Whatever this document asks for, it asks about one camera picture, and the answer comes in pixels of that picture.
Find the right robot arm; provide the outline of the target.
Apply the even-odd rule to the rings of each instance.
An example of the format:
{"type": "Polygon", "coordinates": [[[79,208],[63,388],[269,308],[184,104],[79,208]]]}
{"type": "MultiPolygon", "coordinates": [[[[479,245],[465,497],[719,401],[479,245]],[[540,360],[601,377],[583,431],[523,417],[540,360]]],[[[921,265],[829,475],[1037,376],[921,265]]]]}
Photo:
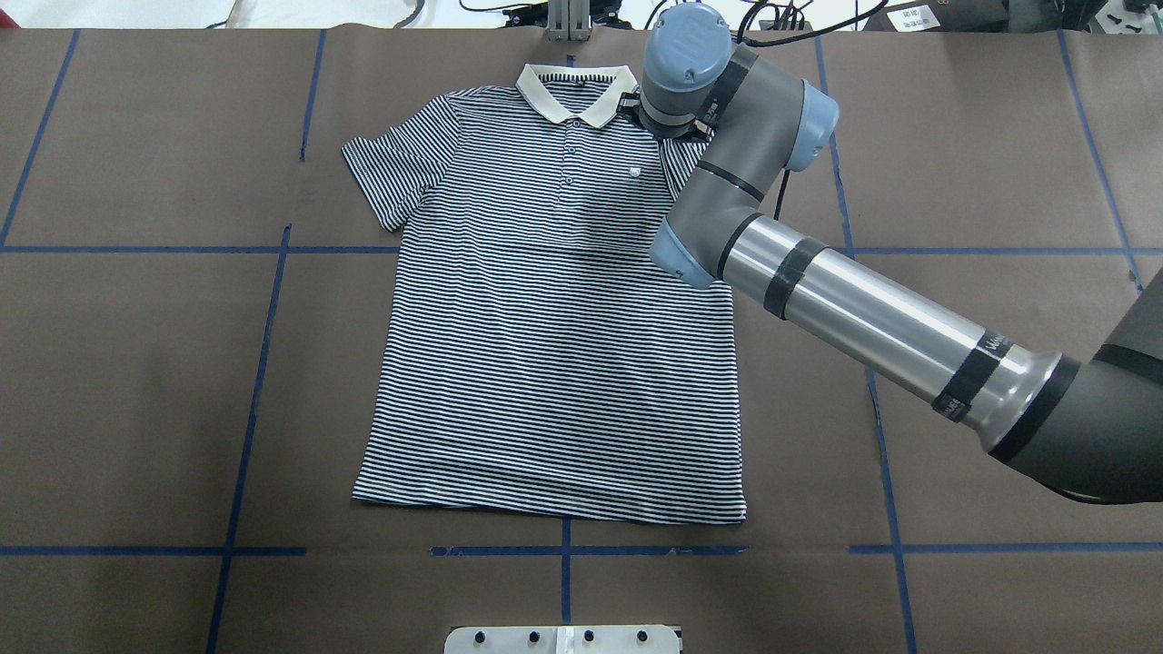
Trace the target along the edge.
{"type": "Polygon", "coordinates": [[[839,104],[764,61],[709,5],[664,10],[634,115],[659,138],[709,137],[652,239],[698,289],[725,282],[978,434],[984,452],[1073,502],[1162,497],[1160,279],[1089,362],[1027,351],[759,209],[839,123],[839,104]]]}

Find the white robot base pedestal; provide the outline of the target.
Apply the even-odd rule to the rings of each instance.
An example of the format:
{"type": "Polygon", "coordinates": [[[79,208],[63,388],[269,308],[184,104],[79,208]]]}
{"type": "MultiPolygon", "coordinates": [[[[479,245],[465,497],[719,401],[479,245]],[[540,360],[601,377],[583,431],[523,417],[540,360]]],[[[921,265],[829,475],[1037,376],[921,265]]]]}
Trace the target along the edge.
{"type": "Polygon", "coordinates": [[[661,624],[464,626],[444,653],[682,653],[680,628],[661,624]]]}

